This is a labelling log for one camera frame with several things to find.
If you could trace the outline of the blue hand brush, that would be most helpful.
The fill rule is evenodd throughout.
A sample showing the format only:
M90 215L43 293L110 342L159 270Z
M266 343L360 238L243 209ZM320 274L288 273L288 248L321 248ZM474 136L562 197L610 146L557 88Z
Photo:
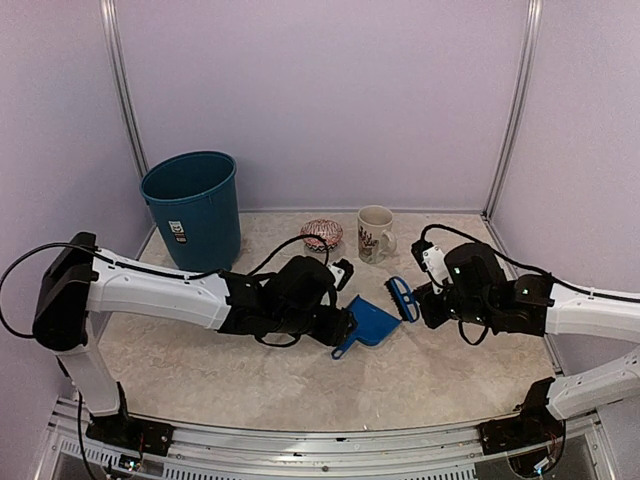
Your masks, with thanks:
M404 279L392 276L385 282L392 301L403 321L414 323L420 318L419 305Z

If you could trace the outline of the blue plastic dustpan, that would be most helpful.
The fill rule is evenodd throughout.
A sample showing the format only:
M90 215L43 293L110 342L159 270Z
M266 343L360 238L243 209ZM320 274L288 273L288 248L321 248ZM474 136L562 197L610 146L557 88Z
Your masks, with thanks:
M385 310L357 295L347 306L357 322L355 330L331 352L333 360L339 360L356 342L376 347L388 338L401 321Z

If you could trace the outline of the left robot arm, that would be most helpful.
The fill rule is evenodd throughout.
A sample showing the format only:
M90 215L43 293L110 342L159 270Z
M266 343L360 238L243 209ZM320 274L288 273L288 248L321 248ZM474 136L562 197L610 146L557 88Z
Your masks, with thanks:
M80 232L68 242L38 246L14 260L3 280L23 262L50 249L59 254L42 276L30 332L1 323L9 334L34 340L54 353L91 417L121 445L140 434L128 413L124 389L109 372L87 317L129 313L172 319L263 343L270 334L304 336L340 346L356 329L353 313L338 294L353 274L346 260L295 256L280 270L260 263L242 274L224 269L191 272L154 266L100 248L96 236Z

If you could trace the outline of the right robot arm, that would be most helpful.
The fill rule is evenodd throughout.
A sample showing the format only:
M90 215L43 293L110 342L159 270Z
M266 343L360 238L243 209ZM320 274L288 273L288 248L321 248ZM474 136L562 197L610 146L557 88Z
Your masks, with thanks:
M523 265L510 280L501 264L506 255L471 235L443 252L428 241L424 227L411 253L427 275L415 296L425 324L474 324L485 333L537 337L586 335L638 343L637 294L577 286L539 267ZM535 382L513 419L511 433L523 444L546 432L551 418L565 420L639 394L639 351L572 376Z

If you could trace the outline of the patterned red ceramic bowl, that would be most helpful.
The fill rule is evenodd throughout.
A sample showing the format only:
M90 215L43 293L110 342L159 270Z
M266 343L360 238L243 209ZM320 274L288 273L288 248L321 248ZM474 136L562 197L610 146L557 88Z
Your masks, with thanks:
M305 235L303 242L308 250L315 253L326 253L338 247L343 238L344 230L334 220L314 219L302 226L300 234Z

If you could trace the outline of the cream ceramic mug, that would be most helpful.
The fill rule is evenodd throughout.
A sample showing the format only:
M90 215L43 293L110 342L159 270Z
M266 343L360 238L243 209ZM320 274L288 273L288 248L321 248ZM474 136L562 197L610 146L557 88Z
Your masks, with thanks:
M394 214L391 210L369 205L357 214L358 254L367 264L378 264L393 255L397 240L392 232Z

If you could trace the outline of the teal plastic waste bin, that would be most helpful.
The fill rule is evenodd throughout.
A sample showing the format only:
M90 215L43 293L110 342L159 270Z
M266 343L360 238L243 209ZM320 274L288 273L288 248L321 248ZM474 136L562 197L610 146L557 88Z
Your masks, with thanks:
M215 151L175 156L141 181L167 250L181 270L229 270L239 255L241 229L236 161Z

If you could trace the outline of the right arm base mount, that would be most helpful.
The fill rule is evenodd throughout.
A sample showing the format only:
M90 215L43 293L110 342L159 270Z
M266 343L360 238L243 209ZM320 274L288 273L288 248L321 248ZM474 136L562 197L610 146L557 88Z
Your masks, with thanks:
M553 381L553 377L547 377L534 382L515 416L478 425L484 455L517 450L565 436L566 421L556 419L548 410L548 393Z

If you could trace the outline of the front aluminium rail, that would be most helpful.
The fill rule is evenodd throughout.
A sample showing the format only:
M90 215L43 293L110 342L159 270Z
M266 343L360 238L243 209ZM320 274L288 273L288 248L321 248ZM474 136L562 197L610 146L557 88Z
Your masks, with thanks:
M31 479L514 479L514 453L484 454L475 424L282 432L173 422L165 456L78 438L87 414L61 398Z

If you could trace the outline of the right aluminium frame post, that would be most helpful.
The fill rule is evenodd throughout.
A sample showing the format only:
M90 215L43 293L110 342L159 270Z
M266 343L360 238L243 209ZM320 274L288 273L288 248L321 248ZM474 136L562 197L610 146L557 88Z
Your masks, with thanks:
M482 212L487 223L493 220L497 211L524 114L529 84L534 69L543 5L544 2L542 0L530 0L527 3L527 16L514 92L507 117L505 133L499 150L498 163Z

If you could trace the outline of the aluminium frame post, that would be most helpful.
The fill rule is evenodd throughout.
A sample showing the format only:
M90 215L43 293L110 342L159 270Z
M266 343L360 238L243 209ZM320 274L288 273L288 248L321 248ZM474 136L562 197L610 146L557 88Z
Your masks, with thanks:
M135 170L138 177L142 178L148 172L149 166L142 144L127 78L126 63L118 24L117 5L114 0L100 0L99 6L111 71L114 77L116 97L132 151Z
M482 212L487 223L493 220L497 211L524 114L529 84L534 69L543 5L544 2L542 0L530 0L527 3L527 16L514 92L507 117L505 133L499 150L498 163Z

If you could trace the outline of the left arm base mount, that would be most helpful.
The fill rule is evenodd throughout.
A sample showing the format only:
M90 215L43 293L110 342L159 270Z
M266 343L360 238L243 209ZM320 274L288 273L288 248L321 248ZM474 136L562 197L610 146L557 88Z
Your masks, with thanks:
M86 436L104 444L137 451L140 455L166 457L172 444L175 428L165 422L132 416L120 382L116 383L120 406L113 415L89 415Z

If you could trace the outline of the left aluminium frame post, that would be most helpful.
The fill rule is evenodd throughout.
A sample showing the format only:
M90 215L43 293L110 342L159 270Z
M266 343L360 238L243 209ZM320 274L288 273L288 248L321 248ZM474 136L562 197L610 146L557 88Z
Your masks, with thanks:
M135 170L138 177L142 178L148 172L149 166L142 144L127 78L126 63L118 24L117 5L114 0L100 0L99 6L111 71L114 77L116 97L132 151Z

